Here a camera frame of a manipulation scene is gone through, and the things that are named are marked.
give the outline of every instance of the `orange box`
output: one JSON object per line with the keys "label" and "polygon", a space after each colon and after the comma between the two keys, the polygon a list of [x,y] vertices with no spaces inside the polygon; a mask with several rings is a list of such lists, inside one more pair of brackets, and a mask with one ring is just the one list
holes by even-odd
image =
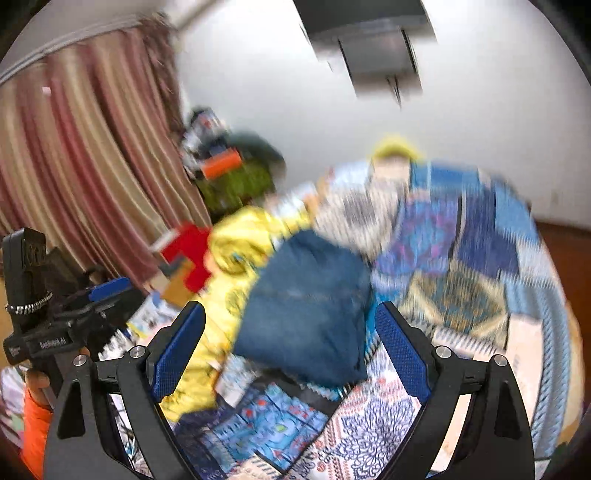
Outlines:
{"label": "orange box", "polygon": [[229,148],[228,150],[208,159],[201,171],[207,180],[213,180],[225,174],[227,171],[234,170],[242,165],[242,158],[238,150]]}

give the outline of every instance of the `yellow cloth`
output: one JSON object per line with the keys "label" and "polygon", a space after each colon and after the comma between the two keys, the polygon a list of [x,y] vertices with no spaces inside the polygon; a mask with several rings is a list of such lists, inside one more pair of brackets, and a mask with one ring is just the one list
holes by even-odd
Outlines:
{"label": "yellow cloth", "polygon": [[219,369],[238,334],[248,294],[275,248],[273,241],[289,238],[310,220],[303,210],[296,218],[278,219],[265,210],[244,207],[213,227],[208,245],[220,271],[193,300],[205,308],[203,336],[174,393],[160,407],[166,418],[216,406],[213,390]]}
{"label": "yellow cloth", "polygon": [[411,161],[419,161],[423,156],[399,135],[389,135],[374,149],[372,161],[388,157],[405,157]]}

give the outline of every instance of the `denim jeans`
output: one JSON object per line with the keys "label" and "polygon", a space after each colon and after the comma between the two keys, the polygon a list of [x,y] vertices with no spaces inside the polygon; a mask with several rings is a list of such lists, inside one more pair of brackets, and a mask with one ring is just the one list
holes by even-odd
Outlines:
{"label": "denim jeans", "polygon": [[369,294],[359,255],[301,231],[261,272],[234,353],[325,387],[364,380]]}

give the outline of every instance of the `metal screw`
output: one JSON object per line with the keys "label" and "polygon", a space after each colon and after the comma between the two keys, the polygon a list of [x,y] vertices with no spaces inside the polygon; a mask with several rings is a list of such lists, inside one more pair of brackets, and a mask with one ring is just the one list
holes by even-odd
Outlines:
{"label": "metal screw", "polygon": [[448,346],[445,346],[445,345],[439,345],[435,349],[435,353],[440,358],[450,358],[451,355],[452,355],[451,349]]}
{"label": "metal screw", "polygon": [[131,355],[131,358],[139,358],[139,357],[143,356],[144,353],[146,353],[146,349],[144,347],[142,347],[141,345],[134,346],[129,351],[129,354]]}
{"label": "metal screw", "polygon": [[499,367],[504,367],[507,364],[507,359],[502,355],[495,355],[495,363]]}
{"label": "metal screw", "polygon": [[74,359],[74,365],[76,367],[81,367],[82,365],[84,365],[86,363],[87,360],[88,360],[88,357],[86,355],[78,355]]}

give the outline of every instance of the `red object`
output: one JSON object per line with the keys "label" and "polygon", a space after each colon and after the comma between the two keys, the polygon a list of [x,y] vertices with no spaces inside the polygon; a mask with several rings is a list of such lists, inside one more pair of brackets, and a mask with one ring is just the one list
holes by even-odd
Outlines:
{"label": "red object", "polygon": [[195,268],[184,279],[185,287],[195,293],[201,290],[207,279],[212,276],[203,266],[203,256],[207,252],[207,238],[210,233],[211,229],[200,230],[192,223],[184,223],[178,229],[178,237],[160,252],[168,263],[178,255],[183,255],[195,264]]}
{"label": "red object", "polygon": [[21,460],[37,480],[43,477],[43,459],[51,415],[51,410],[38,405],[33,400],[27,388],[25,408],[22,413],[25,432],[22,439]]}

